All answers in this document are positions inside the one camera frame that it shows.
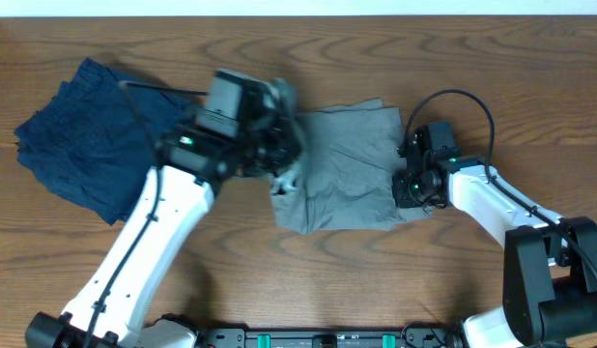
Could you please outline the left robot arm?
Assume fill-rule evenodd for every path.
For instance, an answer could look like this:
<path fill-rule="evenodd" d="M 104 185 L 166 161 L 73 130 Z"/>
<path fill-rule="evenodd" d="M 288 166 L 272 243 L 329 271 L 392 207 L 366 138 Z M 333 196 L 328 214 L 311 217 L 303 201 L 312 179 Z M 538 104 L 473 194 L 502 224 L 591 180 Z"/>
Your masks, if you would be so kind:
<path fill-rule="evenodd" d="M 296 108 L 295 88 L 282 78 L 218 74 L 194 119 L 155 144 L 134 210 L 92 278 L 59 316 L 33 318 L 26 346 L 197 346 L 198 331 L 181 318 L 146 326 L 153 297 L 227 179 L 271 175 L 292 187 L 301 152 Z"/>

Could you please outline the grey shorts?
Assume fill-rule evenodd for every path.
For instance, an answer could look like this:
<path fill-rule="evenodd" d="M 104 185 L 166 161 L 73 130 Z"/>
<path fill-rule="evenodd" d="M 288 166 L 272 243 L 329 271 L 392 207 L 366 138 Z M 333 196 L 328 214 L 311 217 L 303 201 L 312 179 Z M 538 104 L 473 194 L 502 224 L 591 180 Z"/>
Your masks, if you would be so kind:
<path fill-rule="evenodd" d="M 295 121 L 302 152 L 271 181 L 279 227 L 303 235 L 319 230 L 391 230 L 429 218 L 431 208 L 400 209 L 393 174 L 406 167 L 397 154 L 403 118 L 380 98 L 303 111 Z"/>

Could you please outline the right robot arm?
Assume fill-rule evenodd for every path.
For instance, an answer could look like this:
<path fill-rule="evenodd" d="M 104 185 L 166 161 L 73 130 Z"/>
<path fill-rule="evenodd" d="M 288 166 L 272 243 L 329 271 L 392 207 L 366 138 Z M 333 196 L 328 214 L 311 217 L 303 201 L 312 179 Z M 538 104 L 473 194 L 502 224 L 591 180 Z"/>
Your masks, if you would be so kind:
<path fill-rule="evenodd" d="M 597 333 L 597 224 L 562 217 L 500 179 L 479 157 L 419 161 L 397 171 L 400 208 L 453 207 L 503 248 L 500 307 L 462 323 L 467 347 L 564 344 Z"/>

